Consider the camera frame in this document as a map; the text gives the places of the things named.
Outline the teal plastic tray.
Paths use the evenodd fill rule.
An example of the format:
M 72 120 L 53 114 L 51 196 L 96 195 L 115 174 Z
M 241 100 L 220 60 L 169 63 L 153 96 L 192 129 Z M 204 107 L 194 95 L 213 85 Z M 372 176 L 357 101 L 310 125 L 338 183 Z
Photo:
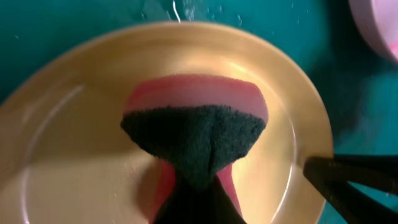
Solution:
M 2 1 L 1 106 L 73 49 L 161 21 L 215 22 L 268 41 L 317 89 L 336 154 L 397 153 L 397 65 L 368 47 L 348 1 Z M 343 218 L 325 203 L 317 223 Z

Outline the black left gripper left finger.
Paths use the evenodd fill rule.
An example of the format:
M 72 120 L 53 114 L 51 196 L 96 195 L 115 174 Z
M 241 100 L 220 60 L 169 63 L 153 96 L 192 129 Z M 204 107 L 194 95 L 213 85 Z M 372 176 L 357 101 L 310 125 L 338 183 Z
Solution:
M 157 212 L 154 224 L 185 223 L 194 212 L 198 191 L 185 180 L 177 177 L 171 194 Z

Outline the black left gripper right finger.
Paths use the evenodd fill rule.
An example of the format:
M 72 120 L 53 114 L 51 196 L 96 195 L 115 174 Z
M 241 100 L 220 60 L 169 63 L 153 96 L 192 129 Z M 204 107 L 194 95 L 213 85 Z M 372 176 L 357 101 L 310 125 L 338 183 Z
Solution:
M 198 222 L 202 224 L 246 224 L 235 209 L 219 178 L 215 177 L 209 187 L 200 192 Z

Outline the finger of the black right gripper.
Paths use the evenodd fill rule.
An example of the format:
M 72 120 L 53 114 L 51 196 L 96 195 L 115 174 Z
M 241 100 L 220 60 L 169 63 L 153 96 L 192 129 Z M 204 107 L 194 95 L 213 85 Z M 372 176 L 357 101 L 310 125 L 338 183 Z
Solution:
M 365 167 L 378 171 L 397 171 L 397 155 L 349 155 L 338 154 L 335 161 L 347 163 L 354 166 Z
M 378 171 L 334 158 L 309 157 L 303 174 L 347 223 L 397 223 L 395 211 L 351 185 L 354 182 L 397 195 L 397 171 Z

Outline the yellow plate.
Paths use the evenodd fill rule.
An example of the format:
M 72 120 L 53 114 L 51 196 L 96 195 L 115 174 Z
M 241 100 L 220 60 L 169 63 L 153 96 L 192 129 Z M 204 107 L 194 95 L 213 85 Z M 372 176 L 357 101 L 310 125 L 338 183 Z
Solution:
M 2 223 L 146 223 L 160 162 L 120 127 L 144 80 L 206 73 L 256 84 L 269 121 L 233 165 L 248 223 L 316 223 L 325 199 L 303 176 L 333 156 L 322 99 L 270 43 L 232 27 L 159 22 L 104 35 L 38 71 L 1 106 Z

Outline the white plate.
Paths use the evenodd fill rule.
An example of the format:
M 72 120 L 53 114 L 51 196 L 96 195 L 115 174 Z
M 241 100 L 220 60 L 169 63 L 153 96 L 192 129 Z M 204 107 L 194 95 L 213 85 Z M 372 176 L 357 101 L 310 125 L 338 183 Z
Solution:
M 349 0 L 354 22 L 365 42 L 397 63 L 397 0 Z

